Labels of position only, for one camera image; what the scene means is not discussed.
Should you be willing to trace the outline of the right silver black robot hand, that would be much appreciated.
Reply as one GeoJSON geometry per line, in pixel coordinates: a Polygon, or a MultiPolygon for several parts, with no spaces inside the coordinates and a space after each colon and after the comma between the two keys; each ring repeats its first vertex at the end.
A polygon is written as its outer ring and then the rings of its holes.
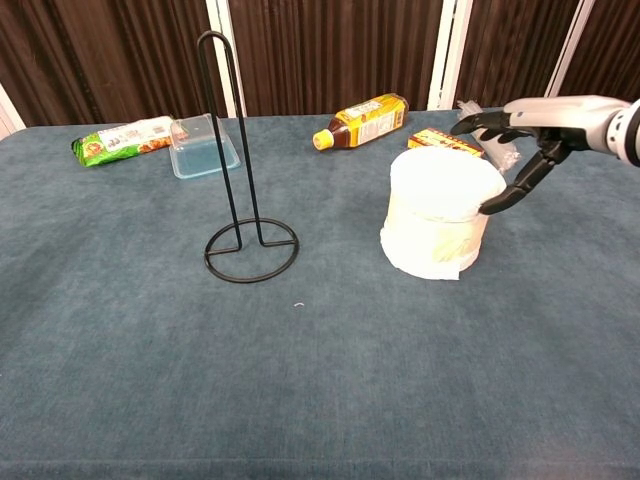
{"type": "Polygon", "coordinates": [[[501,110],[469,114],[450,130],[482,132],[483,140],[504,144],[532,136],[539,150],[499,195],[479,207],[493,215],[524,199],[572,152],[591,150],[639,165],[639,103],[598,95],[521,98],[501,110]]]}

